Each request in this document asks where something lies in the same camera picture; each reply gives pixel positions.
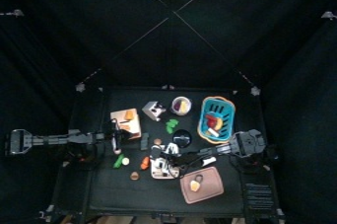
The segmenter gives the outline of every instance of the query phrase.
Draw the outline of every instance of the yellow object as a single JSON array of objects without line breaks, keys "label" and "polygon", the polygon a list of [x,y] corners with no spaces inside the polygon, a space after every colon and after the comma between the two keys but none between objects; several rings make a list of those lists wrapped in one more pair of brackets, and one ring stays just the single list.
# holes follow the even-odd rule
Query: yellow object
[{"label": "yellow object", "polygon": [[124,118],[125,120],[133,120],[135,116],[131,110],[127,110]]},{"label": "yellow object", "polygon": [[200,189],[200,182],[191,181],[189,187],[192,191],[197,191]]},{"label": "yellow object", "polygon": [[187,112],[187,102],[185,101],[181,101],[181,103],[180,103],[179,112],[181,112],[181,113]]},{"label": "yellow object", "polygon": [[220,117],[217,117],[216,118],[216,126],[215,126],[216,131],[221,129],[223,124],[224,124],[223,119]]}]

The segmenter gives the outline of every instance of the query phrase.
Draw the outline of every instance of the small toy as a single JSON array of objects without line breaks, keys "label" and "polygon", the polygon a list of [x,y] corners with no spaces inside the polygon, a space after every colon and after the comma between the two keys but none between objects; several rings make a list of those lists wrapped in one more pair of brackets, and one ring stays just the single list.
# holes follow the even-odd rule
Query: small toy
[{"label": "small toy", "polygon": [[119,169],[121,167],[123,159],[124,159],[124,154],[120,154],[119,158],[117,158],[117,161],[113,164],[115,169]]},{"label": "small toy", "polygon": [[179,125],[179,121],[176,119],[171,119],[168,122],[167,122],[167,132],[169,134],[173,133],[173,128]]},{"label": "small toy", "polygon": [[145,171],[151,166],[151,157],[145,157],[141,163],[141,170]]},{"label": "small toy", "polygon": [[143,107],[143,112],[155,121],[161,120],[160,115],[165,111],[167,111],[165,107],[159,102],[148,102],[147,105]]},{"label": "small toy", "polygon": [[131,179],[133,181],[137,181],[140,179],[140,174],[137,172],[133,172],[132,175],[131,175]]}]

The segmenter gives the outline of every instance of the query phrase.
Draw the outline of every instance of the toy fruit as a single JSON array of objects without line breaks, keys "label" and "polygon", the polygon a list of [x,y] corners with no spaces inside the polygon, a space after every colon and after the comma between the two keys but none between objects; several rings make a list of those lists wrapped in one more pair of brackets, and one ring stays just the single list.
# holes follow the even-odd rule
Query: toy fruit
[{"label": "toy fruit", "polygon": [[216,127],[216,120],[212,120],[212,119],[208,119],[207,120],[207,126],[211,127],[211,128],[215,128]]},{"label": "toy fruit", "polygon": [[220,117],[217,117],[217,118],[216,118],[216,125],[215,125],[215,127],[212,127],[212,128],[215,128],[215,130],[217,131],[217,130],[221,129],[223,124],[224,124],[223,119],[221,119]]}]

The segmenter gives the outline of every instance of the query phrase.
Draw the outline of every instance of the blue object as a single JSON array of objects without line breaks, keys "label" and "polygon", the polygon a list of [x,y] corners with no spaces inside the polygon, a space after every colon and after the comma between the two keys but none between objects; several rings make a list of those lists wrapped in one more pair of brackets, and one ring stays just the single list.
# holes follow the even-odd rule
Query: blue object
[{"label": "blue object", "polygon": [[[201,115],[197,125],[199,135],[213,144],[227,143],[233,131],[236,106],[223,97],[208,97],[204,99],[201,107]],[[219,136],[209,133],[207,115],[211,115],[223,120],[221,128],[217,130]]]}]

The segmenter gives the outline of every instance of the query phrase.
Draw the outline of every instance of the green vegetable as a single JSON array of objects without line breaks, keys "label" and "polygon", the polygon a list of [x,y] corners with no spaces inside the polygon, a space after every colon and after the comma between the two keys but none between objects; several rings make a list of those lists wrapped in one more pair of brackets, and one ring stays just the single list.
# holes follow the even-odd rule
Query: green vegetable
[{"label": "green vegetable", "polygon": [[179,121],[176,119],[173,119],[173,118],[169,120],[169,123],[173,124],[175,126],[179,125]]},{"label": "green vegetable", "polygon": [[172,127],[167,126],[167,132],[168,132],[169,134],[172,134],[172,133],[173,133],[173,129],[172,129]]},{"label": "green vegetable", "polygon": [[123,159],[124,159],[124,154],[120,154],[120,156],[117,158],[117,161],[113,164],[113,168],[115,169],[119,169],[121,167],[121,161],[123,161]]}]

